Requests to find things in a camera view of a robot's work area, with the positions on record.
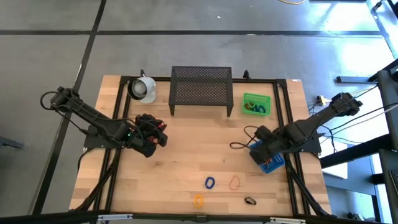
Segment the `orange rubber band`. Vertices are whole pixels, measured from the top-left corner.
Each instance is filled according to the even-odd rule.
[[[232,184],[232,182],[233,182],[233,180],[234,180],[235,178],[237,178],[237,180],[238,180],[238,186],[237,186],[236,188],[232,188],[232,187],[231,187],[231,184]],[[230,190],[237,190],[237,189],[239,188],[240,185],[241,185],[241,180],[239,179],[239,177],[238,177],[237,175],[234,175],[234,176],[232,177],[231,181],[229,182],[229,189],[230,189]]]
[[[195,195],[195,198],[193,199],[193,206],[195,208],[201,208],[202,205],[203,205],[203,196]]]

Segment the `gray floor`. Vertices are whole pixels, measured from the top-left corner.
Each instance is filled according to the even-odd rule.
[[[99,4],[0,0],[0,29],[91,29]],[[99,29],[328,31],[377,26],[363,2],[306,1],[290,6],[276,0],[113,0],[107,2]],[[29,211],[60,122],[59,115],[41,109],[39,97],[60,85],[73,85],[87,40],[88,36],[0,35],[0,136],[25,143],[22,150],[0,150],[0,217]],[[149,76],[169,76],[172,65],[206,65],[230,66],[234,77],[247,69],[253,78],[302,79],[309,104],[317,95],[331,98],[340,91],[371,87],[336,85],[334,80],[338,75],[372,75],[392,60],[382,37],[97,36],[80,95],[94,105],[105,74],[138,75],[143,68]],[[368,102],[362,113],[380,105],[378,97],[374,91],[361,99]],[[381,127],[373,134],[383,131]],[[341,136],[358,141],[369,137]],[[44,212],[68,209],[83,140],[70,126]],[[342,202],[333,195],[337,193],[330,193],[332,210],[339,213],[335,209]]]

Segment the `wire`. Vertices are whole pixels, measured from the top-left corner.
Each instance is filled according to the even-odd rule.
[[[285,1],[285,0],[278,0],[278,1],[286,3],[286,4],[294,4],[294,5],[298,5],[298,4],[305,2],[305,0],[301,0],[300,2],[289,2],[289,1]]]
[[[79,172],[80,170],[80,162],[81,159],[85,156],[85,154],[89,153],[91,150],[93,150],[94,148],[87,148],[87,150],[79,157],[79,160],[77,162],[77,172]]]
[[[330,137],[331,137],[331,145],[333,146],[333,153],[336,153],[337,150],[336,150],[336,147],[335,147],[335,140],[334,140],[333,133],[332,133],[331,129],[326,127],[325,125],[321,125],[321,127],[324,127],[324,128],[326,128],[329,131]]]
[[[338,110],[338,109],[340,109],[341,107],[347,105],[347,104],[350,103],[351,101],[353,101],[353,100],[357,99],[358,97],[364,95],[365,93],[371,91],[371,90],[374,89],[375,87],[371,88],[370,90],[365,91],[364,93],[360,94],[359,96],[353,97],[352,99],[350,99],[350,100],[347,101],[346,103],[344,103],[344,104],[342,104],[341,106],[335,108],[335,110]],[[310,136],[312,136],[312,134],[314,133],[314,131],[317,130],[317,128],[319,127],[319,125],[321,124],[321,122],[322,122],[322,119],[320,119],[319,123],[312,129]],[[308,140],[310,140],[310,138],[307,138],[307,140],[305,140],[304,143],[303,143],[302,145],[304,145],[305,143],[307,143]]]
[[[354,92],[354,93],[351,93],[351,95],[355,95],[355,94],[358,94],[358,93],[362,93],[363,91],[367,91],[367,90],[372,90],[374,87],[372,87],[372,88],[368,88],[368,89],[365,89],[365,90],[361,90],[361,91],[356,91],[356,92]]]
[[[48,108],[48,107],[45,107],[44,106],[44,103],[43,103],[43,98],[45,97],[45,96],[47,96],[48,94],[50,94],[50,93],[55,93],[55,94],[57,94],[58,92],[57,91],[48,91],[48,92],[45,92],[41,97],[40,97],[40,105],[43,107],[43,109],[45,109],[45,110],[55,110],[55,109],[53,109],[53,108]]]
[[[83,134],[88,134],[87,130],[84,130],[83,128],[79,127],[77,124],[75,124],[71,119],[67,118],[65,115],[61,114],[59,111],[55,111],[59,115],[61,115],[63,118],[67,119],[69,122],[71,122],[79,131],[81,131]]]
[[[352,141],[352,140],[348,140],[348,139],[341,138],[341,137],[336,137],[336,136],[334,136],[334,138],[335,139],[341,139],[341,140],[348,141],[348,142],[358,143],[358,144],[362,144],[363,143],[363,142]]]
[[[356,126],[356,125],[358,125],[358,124],[361,124],[361,123],[363,123],[363,122],[369,121],[369,120],[371,120],[371,119],[373,119],[373,118],[375,118],[375,117],[378,117],[378,116],[380,116],[380,115],[382,115],[382,114],[385,114],[385,113],[387,113],[388,111],[393,110],[394,108],[398,107],[398,103],[393,103],[393,104],[387,105],[387,106],[392,106],[392,105],[395,105],[395,106],[393,106],[392,108],[389,108],[388,110],[385,110],[384,112],[379,113],[379,114],[377,114],[377,115],[375,115],[375,116],[373,116],[373,117],[371,117],[371,118],[365,119],[364,121],[358,122],[358,123],[356,123],[356,124],[352,124],[352,125],[350,125],[350,126],[348,126],[348,127],[345,127],[345,128],[343,128],[343,129],[339,130],[338,132],[336,132],[335,134],[337,134],[337,133],[339,133],[339,132],[341,132],[341,131],[344,131],[344,130],[350,128],[350,127],[353,127],[353,126]],[[378,109],[376,109],[376,110],[374,110],[374,111],[371,111],[371,112],[369,112],[369,113],[373,113],[373,112],[375,112],[375,111],[377,111],[377,110],[379,110],[379,109],[381,109],[381,108],[378,108]],[[361,117],[363,117],[363,116],[365,116],[365,115],[368,115],[369,113],[366,113],[366,114],[364,114],[364,115],[362,115],[362,116],[359,116],[359,117],[357,117],[357,118],[355,118],[355,119],[361,118]]]
[[[352,121],[355,121],[356,119],[362,118],[363,116],[366,116],[366,115],[368,115],[368,114],[371,114],[371,113],[373,113],[373,112],[375,112],[375,111],[378,111],[378,110],[380,110],[380,109],[385,109],[385,108],[387,108],[387,107],[394,106],[394,105],[398,105],[398,103],[391,103],[391,104],[389,104],[389,105],[382,106],[382,107],[380,107],[380,108],[378,108],[378,109],[375,109],[375,110],[372,110],[372,111],[370,111],[370,112],[367,112],[366,114],[363,114],[363,115],[361,115],[361,116],[359,116],[359,117],[357,117],[357,118],[354,118],[354,119],[352,119],[352,120],[350,120],[350,121],[348,121],[348,122],[345,122],[344,124],[342,124],[342,125],[340,125],[340,126],[338,126],[338,127],[332,128],[331,130],[335,130],[335,129],[341,128],[341,127],[343,127],[344,125],[346,125],[346,124],[348,124],[348,123],[350,123],[350,122],[352,122]]]
[[[313,113],[311,112],[311,110],[315,110],[315,104],[310,109],[308,109],[308,113]]]
[[[367,93],[367,92],[373,90],[373,89],[376,88],[376,87],[377,87],[377,85],[375,85],[373,88],[367,89],[364,93],[360,94],[359,96],[355,96],[355,98],[358,98],[358,97],[362,96],[363,94],[365,94],[365,93]]]
[[[338,132],[336,132],[335,134],[337,134],[337,133],[339,133],[339,132],[342,132],[342,131],[344,131],[344,130],[350,128],[350,127],[353,127],[353,126],[356,126],[356,125],[358,125],[358,124],[361,124],[361,123],[363,123],[363,122],[370,121],[370,120],[372,120],[373,118],[378,117],[378,116],[380,116],[380,115],[382,115],[382,114],[385,114],[385,113],[387,113],[388,111],[393,110],[393,109],[396,108],[396,107],[398,107],[398,103],[397,103],[395,106],[393,106],[392,108],[389,108],[388,110],[385,110],[385,111],[382,112],[382,113],[379,113],[379,114],[377,114],[377,115],[375,115],[375,116],[373,116],[373,117],[371,117],[371,118],[368,118],[368,119],[366,119],[366,120],[364,120],[364,121],[358,122],[358,123],[356,123],[356,124],[352,124],[352,125],[350,125],[350,126],[348,126],[348,127],[345,127],[345,128],[343,128],[343,129],[339,130]]]
[[[248,125],[248,126],[246,126],[246,127],[244,127],[243,128],[243,131],[244,131],[244,133],[247,135],[247,136],[249,136],[249,138],[250,138],[250,140],[249,140],[249,142],[248,143],[246,143],[246,144],[243,144],[243,143],[241,143],[241,142],[231,142],[230,144],[229,144],[229,146],[230,146],[230,148],[231,149],[243,149],[243,148],[248,148],[248,149],[251,149],[250,148],[250,143],[252,142],[252,141],[255,141],[255,142],[257,142],[254,138],[255,138],[255,136],[251,136],[250,134],[248,134],[248,132],[246,131],[246,128],[258,128],[258,127],[256,127],[256,126],[253,126],[253,125]]]
[[[313,154],[313,156],[315,156],[317,159],[319,159],[319,156],[318,156],[318,154],[317,154],[317,153],[315,153],[315,152],[311,152],[311,154]]]

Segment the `green bin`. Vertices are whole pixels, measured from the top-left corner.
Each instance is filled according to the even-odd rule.
[[[253,102],[256,106],[263,106],[266,109],[265,113],[255,112],[253,110],[248,110],[244,106],[246,103]],[[265,95],[258,95],[253,93],[243,93],[243,104],[242,104],[243,113],[253,114],[258,116],[267,116],[271,114],[271,97]]]

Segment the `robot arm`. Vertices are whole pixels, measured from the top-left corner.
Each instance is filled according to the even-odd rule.
[[[149,114],[137,116],[135,125],[129,123],[129,119],[110,119],[84,103],[78,93],[61,86],[50,103],[53,110],[72,112],[90,123],[86,134],[99,141],[105,140],[115,148],[133,148],[150,157],[156,150],[153,139],[157,139],[161,146],[167,143],[167,136],[163,133],[167,125]]]
[[[297,120],[273,132],[261,126],[254,134],[262,144],[252,149],[250,155],[257,164],[263,164],[277,153],[299,152],[310,138],[318,138],[317,128],[336,116],[355,115],[360,106],[362,102],[349,93],[339,93],[331,99],[328,107],[308,119]]]

